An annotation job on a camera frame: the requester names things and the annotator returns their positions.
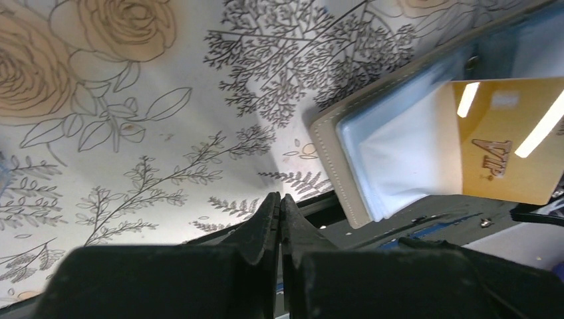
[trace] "metal screw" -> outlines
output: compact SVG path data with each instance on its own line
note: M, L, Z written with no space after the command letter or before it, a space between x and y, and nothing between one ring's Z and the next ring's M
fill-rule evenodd
M552 198L556 198L562 196L564 194L564 189L562 187L558 187L554 193L552 193Z
M427 218L427 216L423 215L423 216L421 216L421 217L417 217L417 218L415 218L415 219L412 219L411 222L412 222L412 223L418 223L418 222L420 222L420 221L425 220L426 218Z
M482 219L482 221L480 222L480 227L481 227L481 228L488 228L488 227L491 226L492 224L493 224L493 223L492 223L492 220L489 219L489 218L486 218L486 219Z

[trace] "rose drawing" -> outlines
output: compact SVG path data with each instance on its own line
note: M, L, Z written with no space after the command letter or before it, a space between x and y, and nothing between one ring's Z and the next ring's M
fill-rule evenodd
M163 54L176 39L168 0L67 0L51 12L53 34L76 49L70 67L83 80L118 76L132 62Z
M0 3L0 123L32 124L71 112L76 81L47 22L14 1Z
M437 11L445 10L455 5L453 0L397 0L398 5L407 17L425 17Z

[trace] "floral wallpaper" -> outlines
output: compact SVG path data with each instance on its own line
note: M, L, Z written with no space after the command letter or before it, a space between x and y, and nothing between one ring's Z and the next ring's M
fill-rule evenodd
M306 123L525 0L0 0L0 306L332 189Z

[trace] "leaf drawing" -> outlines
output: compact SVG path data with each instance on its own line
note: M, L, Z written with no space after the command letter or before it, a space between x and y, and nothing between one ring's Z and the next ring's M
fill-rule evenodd
M32 236L31 234L20 234L20 235L15 235L14 238L15 239L26 239L26 238L29 238L31 236Z
M82 84L76 86L74 95L72 96L72 107L79 114L97 115L98 107L96 100L90 90Z
M63 121L63 133L66 137L75 136L84 127L84 120L80 114L71 114Z
M141 66L139 62L129 62L125 70L123 70L123 72L121 72L118 76L114 92L120 92L121 90L135 84L135 82L139 79L140 72Z
M57 260L61 259L65 251L60 249L43 249L39 254L39 270L47 270L56 263Z
M112 126L108 122L92 122L82 132L78 151L87 151L107 141L112 135Z
M39 122L25 135L19 144L20 148L29 148L58 140L64 136L62 124L63 121L60 118Z
M65 254L60 249L49 249L54 240L55 238L16 255L0 257L0 266L4 267L0 270L0 281L10 279L15 284L28 279L37 271L50 269Z
M183 206L188 196L183 189L169 192L162 189L164 182L180 186L184 182L207 185L221 179L221 170L212 170L212 164L221 163L220 158L238 160L243 156L266 154L275 141L273 128L255 125L237 132L236 140L231 147L226 145L227 136L218 132L209 136L209 141L192 146L192 152L184 157L188 163L177 165L168 175L160 174L160 169L153 166L154 158L142 156L139 162L124 176L131 180L131 188L125 191L113 191L101 186L92 189L78 208L86 210L77 213L76 223L92 228L85 246L107 243L114 236L125 232L140 232L144 229L155 229L158 225L143 222L120 221L121 217L133 214L140 209L159 203ZM258 199L247 207L247 201L236 205L237 215L250 215L256 209Z
M257 211L257 204L259 203L260 198L254 199L248 206L247 200L244 199L238 205L237 201L232 201L229 203L226 200L218 199L217 197L210 197L208 199L208 203L211 203L215 209L221 209L222 213L229 213L229 216L235 215L236 217L243 217L245 216L244 221L248 220L253 216L253 214Z
M25 165L18 157L10 159L10 180L0 197L0 231L6 228L17 229L27 224L32 227L48 225L56 227L67 222L62 215L51 215L61 211L57 186L45 185L52 176L60 175L56 165L46 161L34 164L28 156ZM18 235L16 238L27 238L31 235Z
M310 171L308 171L305 175L303 175L300 171L297 173L259 173L259 175L290 184L290 187L297 191L298 195L304 194L300 197L301 201L333 190L333 186L331 185L331 181L329 179L320 181L321 172L318 172L315 176Z
M158 98L147 111L146 118L160 121L180 111L190 101L192 88L177 88Z
M440 45L522 2L364 0L335 16L318 0L224 0L204 63L228 70L218 87L237 116L284 128L304 97L323 110L405 65L425 36Z
M317 151L315 150L315 146L313 145L313 143L305 144L302 148L299 148L300 145L301 145L301 142L298 139L295 139L294 145L295 145L296 148L298 148L297 151L286 152L282 155L287 156L287 157L292 157L292 156L298 155L298 157L301 158L302 160L309 160L309 159L315 160L315 159L319 158L317 156Z
M205 231L206 233L213 233L214 231L220 231L224 228L231 226L231 224L224 225L224 224L200 223L199 221L193 221L190 224L195 226L197 229L201 231Z

